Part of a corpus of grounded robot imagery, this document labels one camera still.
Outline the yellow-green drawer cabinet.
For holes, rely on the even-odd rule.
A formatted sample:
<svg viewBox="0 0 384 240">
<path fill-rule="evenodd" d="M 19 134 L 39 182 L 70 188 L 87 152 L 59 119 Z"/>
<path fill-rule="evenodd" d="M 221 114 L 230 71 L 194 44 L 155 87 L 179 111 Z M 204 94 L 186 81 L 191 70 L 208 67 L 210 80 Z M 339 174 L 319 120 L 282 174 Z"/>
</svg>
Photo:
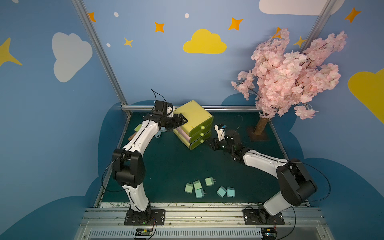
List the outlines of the yellow-green drawer cabinet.
<svg viewBox="0 0 384 240">
<path fill-rule="evenodd" d="M 206 119 L 213 117 L 208 111 L 200 106 L 196 101 L 190 101 L 174 111 L 175 114 L 183 114 L 188 122 L 181 128 L 189 134 L 191 126 L 197 123 L 204 122 Z"/>
</svg>

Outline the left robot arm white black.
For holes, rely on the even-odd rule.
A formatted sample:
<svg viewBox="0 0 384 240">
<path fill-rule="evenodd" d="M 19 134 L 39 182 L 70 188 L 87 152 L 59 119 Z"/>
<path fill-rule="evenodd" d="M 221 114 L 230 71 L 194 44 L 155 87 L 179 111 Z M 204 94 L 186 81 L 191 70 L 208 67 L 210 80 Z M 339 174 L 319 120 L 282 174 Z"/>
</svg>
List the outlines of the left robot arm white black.
<svg viewBox="0 0 384 240">
<path fill-rule="evenodd" d="M 155 135 L 165 128 L 166 131 L 176 129 L 188 120 L 182 114 L 155 115 L 148 114 L 133 139 L 121 149 L 113 152 L 112 176 L 126 192 L 131 209 L 143 213 L 150 206 L 143 186 L 146 175 L 143 155 Z"/>
</svg>

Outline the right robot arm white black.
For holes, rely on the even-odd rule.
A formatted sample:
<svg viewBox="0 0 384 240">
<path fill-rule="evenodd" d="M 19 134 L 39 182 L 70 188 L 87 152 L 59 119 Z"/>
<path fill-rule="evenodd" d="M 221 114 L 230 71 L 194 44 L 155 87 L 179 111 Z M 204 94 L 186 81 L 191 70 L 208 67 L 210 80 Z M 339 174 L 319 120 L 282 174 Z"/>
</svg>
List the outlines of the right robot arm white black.
<svg viewBox="0 0 384 240">
<path fill-rule="evenodd" d="M 303 162 L 278 159 L 244 147 L 236 131 L 220 129 L 218 136 L 208 140 L 208 144 L 213 151 L 229 153 L 234 161 L 261 170 L 278 180 L 280 191 L 258 208 L 258 218 L 263 223 L 281 211 L 300 206 L 318 190 Z"/>
</svg>

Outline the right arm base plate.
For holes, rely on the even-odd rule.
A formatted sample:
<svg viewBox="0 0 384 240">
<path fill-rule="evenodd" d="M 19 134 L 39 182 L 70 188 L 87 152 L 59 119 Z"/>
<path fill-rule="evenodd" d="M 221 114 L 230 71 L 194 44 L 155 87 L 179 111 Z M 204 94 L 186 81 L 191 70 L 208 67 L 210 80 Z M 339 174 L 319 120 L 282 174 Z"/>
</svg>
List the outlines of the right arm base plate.
<svg viewBox="0 0 384 240">
<path fill-rule="evenodd" d="M 245 208 L 243 210 L 243 218 L 246 225 L 285 225 L 284 218 L 281 213 L 271 216 L 259 209 Z"/>
</svg>

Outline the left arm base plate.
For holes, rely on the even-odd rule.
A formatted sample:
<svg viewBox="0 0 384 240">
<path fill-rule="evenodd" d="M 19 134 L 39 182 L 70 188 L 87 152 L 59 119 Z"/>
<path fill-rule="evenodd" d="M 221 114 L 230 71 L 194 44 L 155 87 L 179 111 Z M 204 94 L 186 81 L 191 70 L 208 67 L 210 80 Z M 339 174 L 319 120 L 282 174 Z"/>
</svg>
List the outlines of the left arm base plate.
<svg viewBox="0 0 384 240">
<path fill-rule="evenodd" d="M 166 210 L 149 210 L 145 212 L 136 212 L 128 210 L 124 220 L 125 226 L 144 226 L 165 224 Z"/>
</svg>

